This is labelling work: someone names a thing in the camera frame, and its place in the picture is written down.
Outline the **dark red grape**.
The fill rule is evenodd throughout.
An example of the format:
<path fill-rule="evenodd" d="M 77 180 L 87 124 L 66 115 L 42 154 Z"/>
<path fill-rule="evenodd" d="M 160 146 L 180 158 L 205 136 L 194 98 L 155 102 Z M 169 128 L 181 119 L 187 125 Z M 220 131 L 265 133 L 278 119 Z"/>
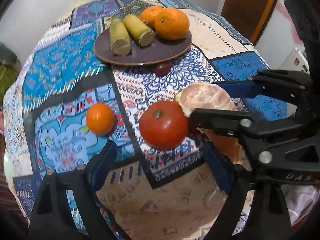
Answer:
<path fill-rule="evenodd" d="M 171 68 L 172 68 L 171 62 L 163 62 L 163 63 L 160 63 L 157 66 L 155 66 L 153 68 L 153 72 L 157 76 L 165 76 L 171 71 Z"/>

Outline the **green storage box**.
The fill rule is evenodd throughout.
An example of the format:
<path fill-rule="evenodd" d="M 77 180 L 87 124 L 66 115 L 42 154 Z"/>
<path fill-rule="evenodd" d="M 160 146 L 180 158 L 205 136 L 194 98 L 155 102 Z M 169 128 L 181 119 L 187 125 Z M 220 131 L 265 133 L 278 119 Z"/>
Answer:
<path fill-rule="evenodd" d="M 3 97 L 9 87 L 16 81 L 18 72 L 11 66 L 2 64 L 0 67 L 0 101 L 2 103 Z"/>

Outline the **small mandarin orange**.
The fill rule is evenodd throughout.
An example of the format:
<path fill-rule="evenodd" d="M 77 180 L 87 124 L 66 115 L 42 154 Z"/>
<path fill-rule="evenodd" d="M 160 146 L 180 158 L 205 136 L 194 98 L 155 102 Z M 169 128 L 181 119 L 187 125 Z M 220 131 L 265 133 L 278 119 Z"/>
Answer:
<path fill-rule="evenodd" d="M 88 129 L 99 136 L 110 133 L 116 122 L 114 111 L 104 103 L 96 103 L 89 107 L 86 113 Z"/>

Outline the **brown wooden door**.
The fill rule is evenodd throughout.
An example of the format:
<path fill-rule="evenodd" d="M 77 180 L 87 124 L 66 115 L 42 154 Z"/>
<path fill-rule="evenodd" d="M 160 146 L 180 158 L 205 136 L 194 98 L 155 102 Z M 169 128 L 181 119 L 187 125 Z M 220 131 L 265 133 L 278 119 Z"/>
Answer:
<path fill-rule="evenodd" d="M 252 44 L 257 44 L 278 0 L 225 0 L 221 15 Z"/>

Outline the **medium orange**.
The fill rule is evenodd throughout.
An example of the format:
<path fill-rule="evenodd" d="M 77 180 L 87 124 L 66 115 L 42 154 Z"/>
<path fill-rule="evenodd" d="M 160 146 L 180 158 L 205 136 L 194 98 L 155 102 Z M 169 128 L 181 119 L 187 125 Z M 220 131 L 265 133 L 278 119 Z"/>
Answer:
<path fill-rule="evenodd" d="M 141 12 L 140 20 L 143 21 L 151 29 L 154 29 L 155 18 L 163 9 L 163 7 L 155 5 L 147 7 Z"/>

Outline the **red tomato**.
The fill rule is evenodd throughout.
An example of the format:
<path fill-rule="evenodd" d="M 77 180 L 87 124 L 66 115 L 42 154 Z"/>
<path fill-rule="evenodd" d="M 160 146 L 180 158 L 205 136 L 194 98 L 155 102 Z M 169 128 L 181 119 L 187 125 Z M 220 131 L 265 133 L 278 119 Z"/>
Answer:
<path fill-rule="evenodd" d="M 148 145 L 167 151 L 183 142 L 189 132 L 189 120 L 177 102 L 159 101 L 143 113 L 139 130 Z"/>

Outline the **grey plush pillow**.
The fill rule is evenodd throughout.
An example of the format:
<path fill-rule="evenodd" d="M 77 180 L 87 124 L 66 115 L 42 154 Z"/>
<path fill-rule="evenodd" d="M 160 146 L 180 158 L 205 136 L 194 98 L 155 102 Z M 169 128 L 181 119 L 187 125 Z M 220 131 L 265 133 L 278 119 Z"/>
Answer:
<path fill-rule="evenodd" d="M 7 65 L 13 65 L 17 61 L 16 54 L 2 42 L 0 42 L 0 58 L 1 63 Z"/>

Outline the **patchwork patterned bedspread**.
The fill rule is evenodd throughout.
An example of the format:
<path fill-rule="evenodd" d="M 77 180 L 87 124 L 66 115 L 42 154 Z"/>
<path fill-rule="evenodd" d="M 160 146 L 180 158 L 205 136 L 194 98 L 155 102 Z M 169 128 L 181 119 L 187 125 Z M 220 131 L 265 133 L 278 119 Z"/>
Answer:
<path fill-rule="evenodd" d="M 115 18 L 123 21 L 132 14 L 140 19 L 153 5 L 179 9 L 189 18 L 191 48 L 166 61 L 172 63 L 171 71 L 157 76 L 153 68 L 159 63 L 102 62 L 94 52 L 97 37 Z M 202 155 L 204 144 L 211 141 L 188 117 L 183 142 L 162 151 L 144 141 L 139 121 L 153 103 L 174 101 L 177 92 L 194 82 L 245 81 L 260 69 L 272 70 L 248 39 L 222 16 L 188 0 L 100 0 L 75 8 L 40 39 L 3 100 L 5 171 L 29 225 L 47 171 L 71 172 L 114 141 L 115 163 L 93 198 L 116 239 L 206 239 L 227 200 Z M 232 100 L 236 111 L 261 120 L 307 116 L 299 106 L 268 96 Z M 108 105 L 116 116 L 112 131 L 104 136 L 86 125 L 86 113 L 96 103 Z M 233 164 L 260 181 L 254 179 L 242 146 Z M 285 189 L 317 186 L 260 182 L 279 184 L 285 202 Z M 319 239 L 318 203 L 289 237 L 306 238 Z"/>

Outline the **large orange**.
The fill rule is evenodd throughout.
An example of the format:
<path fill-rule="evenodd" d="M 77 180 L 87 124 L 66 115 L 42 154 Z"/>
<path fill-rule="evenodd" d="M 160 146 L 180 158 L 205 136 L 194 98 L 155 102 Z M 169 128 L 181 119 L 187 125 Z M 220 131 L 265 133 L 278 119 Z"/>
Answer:
<path fill-rule="evenodd" d="M 179 9 L 166 8 L 160 11 L 154 20 L 157 35 L 165 40 L 180 40 L 189 31 L 189 18 Z"/>

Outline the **dark purple plate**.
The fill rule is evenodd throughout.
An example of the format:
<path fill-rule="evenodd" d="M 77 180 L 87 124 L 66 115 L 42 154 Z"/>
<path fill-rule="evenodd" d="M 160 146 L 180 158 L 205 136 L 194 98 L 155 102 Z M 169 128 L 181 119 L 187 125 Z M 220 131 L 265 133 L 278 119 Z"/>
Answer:
<path fill-rule="evenodd" d="M 112 52 L 109 37 L 109 30 L 104 30 L 94 43 L 94 52 L 102 62 L 119 66 L 148 66 L 176 59 L 191 48 L 193 41 L 190 32 L 186 37 L 176 41 L 156 36 L 152 44 L 147 47 L 141 47 L 135 41 L 131 41 L 130 53 L 117 56 Z"/>

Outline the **peeled pomelo segment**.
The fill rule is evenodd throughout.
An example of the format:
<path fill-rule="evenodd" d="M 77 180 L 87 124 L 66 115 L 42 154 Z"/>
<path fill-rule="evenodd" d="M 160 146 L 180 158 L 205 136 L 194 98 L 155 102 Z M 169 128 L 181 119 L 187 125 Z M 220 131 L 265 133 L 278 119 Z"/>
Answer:
<path fill-rule="evenodd" d="M 174 96 L 186 117 L 196 108 L 236 111 L 236 106 L 229 94 L 220 86 L 205 82 L 194 82 L 180 90 Z M 237 139 L 216 135 L 213 130 L 199 129 L 215 144 L 221 154 L 226 155 L 232 163 L 239 161 L 241 146 Z"/>

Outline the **yellow-green banana half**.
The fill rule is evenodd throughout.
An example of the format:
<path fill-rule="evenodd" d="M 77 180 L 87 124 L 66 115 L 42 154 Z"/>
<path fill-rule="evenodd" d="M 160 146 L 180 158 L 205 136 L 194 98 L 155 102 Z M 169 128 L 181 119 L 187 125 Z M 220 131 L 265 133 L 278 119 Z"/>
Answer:
<path fill-rule="evenodd" d="M 131 51 L 131 38 L 122 20 L 115 18 L 109 27 L 110 46 L 114 55 L 125 56 Z"/>

